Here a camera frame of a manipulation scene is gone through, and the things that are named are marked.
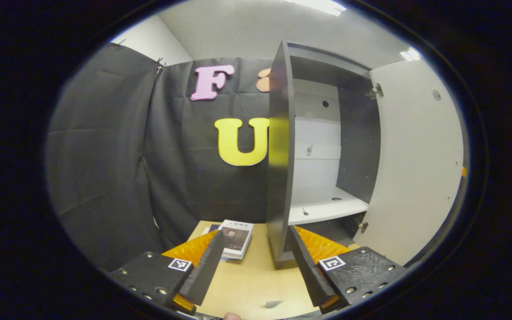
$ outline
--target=ceiling light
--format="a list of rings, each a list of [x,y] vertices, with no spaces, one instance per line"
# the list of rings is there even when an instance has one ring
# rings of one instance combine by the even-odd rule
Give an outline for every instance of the ceiling light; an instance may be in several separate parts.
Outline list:
[[[406,60],[408,60],[408,61],[412,61],[412,60],[414,60],[414,58],[412,58],[408,53],[406,53],[406,51],[402,51],[402,52],[400,53],[400,55],[401,55],[404,59],[406,59]]]
[[[402,51],[400,55],[407,61],[421,59],[420,53],[412,48],[408,49],[408,51]]]
[[[420,53],[418,53],[418,51],[410,48],[408,49],[408,54],[414,59],[414,60],[420,60]]]
[[[329,13],[333,16],[339,16],[341,12],[347,10],[344,6],[341,6],[332,0],[284,0],[286,2],[293,2],[294,4],[302,4],[310,8],[321,10],[322,12]]]

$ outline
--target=white cabinet door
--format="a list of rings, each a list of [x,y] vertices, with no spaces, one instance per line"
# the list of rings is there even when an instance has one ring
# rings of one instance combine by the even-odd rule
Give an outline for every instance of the white cabinet door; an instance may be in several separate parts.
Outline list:
[[[354,238],[404,265],[435,235],[457,195],[463,166],[460,119],[423,60],[370,71],[380,112],[380,162],[364,221]]]

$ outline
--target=book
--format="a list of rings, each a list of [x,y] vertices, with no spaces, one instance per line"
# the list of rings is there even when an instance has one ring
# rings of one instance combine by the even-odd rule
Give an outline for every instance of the book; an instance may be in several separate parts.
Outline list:
[[[253,223],[224,220],[219,226],[224,235],[222,259],[242,259],[252,237]]]
[[[205,227],[205,229],[203,229],[203,233],[201,233],[201,235],[206,235],[207,233],[209,232],[213,232],[217,229],[219,229],[219,224],[211,224],[210,227]]]

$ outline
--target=wooden table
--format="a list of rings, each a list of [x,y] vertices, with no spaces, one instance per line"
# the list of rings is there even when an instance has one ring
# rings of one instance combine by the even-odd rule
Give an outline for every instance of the wooden table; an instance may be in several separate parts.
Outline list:
[[[200,221],[189,240],[201,235],[211,224],[220,222]],[[283,302],[266,308],[266,301],[276,300]],[[197,306],[197,312],[209,316],[223,317],[234,312],[248,320],[289,318],[315,310],[319,308],[311,304],[295,261],[286,262],[282,269],[274,268],[265,223],[254,225],[242,260],[219,263],[203,305]]]

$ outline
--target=cabinet shelf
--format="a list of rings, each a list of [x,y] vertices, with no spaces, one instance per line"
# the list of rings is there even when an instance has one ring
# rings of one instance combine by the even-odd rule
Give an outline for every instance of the cabinet shelf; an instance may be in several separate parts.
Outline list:
[[[368,203],[337,187],[294,189],[288,225],[336,219],[367,209]]]

